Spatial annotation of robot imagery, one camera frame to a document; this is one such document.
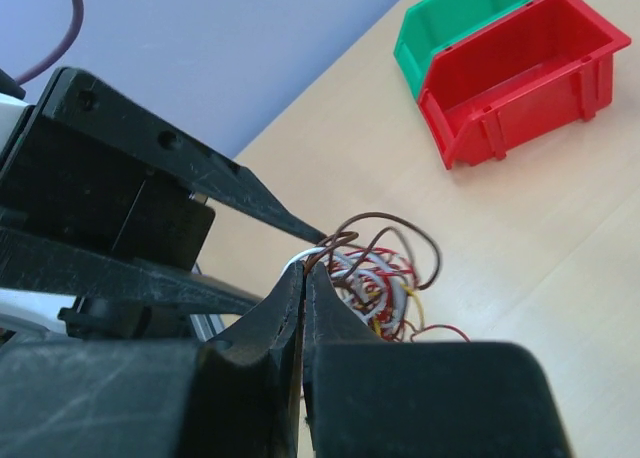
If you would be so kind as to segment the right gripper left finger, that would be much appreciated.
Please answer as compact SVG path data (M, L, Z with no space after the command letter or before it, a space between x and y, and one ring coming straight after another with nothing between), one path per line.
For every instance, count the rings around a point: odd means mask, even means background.
M293 457L300 264L215 339L59 341L1 356L5 457Z

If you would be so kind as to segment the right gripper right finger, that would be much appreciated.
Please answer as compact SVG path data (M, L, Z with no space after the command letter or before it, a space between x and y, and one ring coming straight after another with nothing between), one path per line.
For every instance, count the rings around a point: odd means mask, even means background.
M509 342L389 343L307 275L303 384L319 457L569 457L545 373Z

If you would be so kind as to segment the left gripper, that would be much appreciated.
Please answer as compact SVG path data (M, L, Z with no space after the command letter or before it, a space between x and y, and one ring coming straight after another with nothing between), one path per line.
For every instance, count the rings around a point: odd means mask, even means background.
M86 70L56 69L39 108L88 138L30 123L28 105L1 151L1 222L21 230L1 228L4 338L202 337L201 317L183 312L247 313L258 296L181 271L196 270L215 217L191 192L305 242L325 238L249 168Z

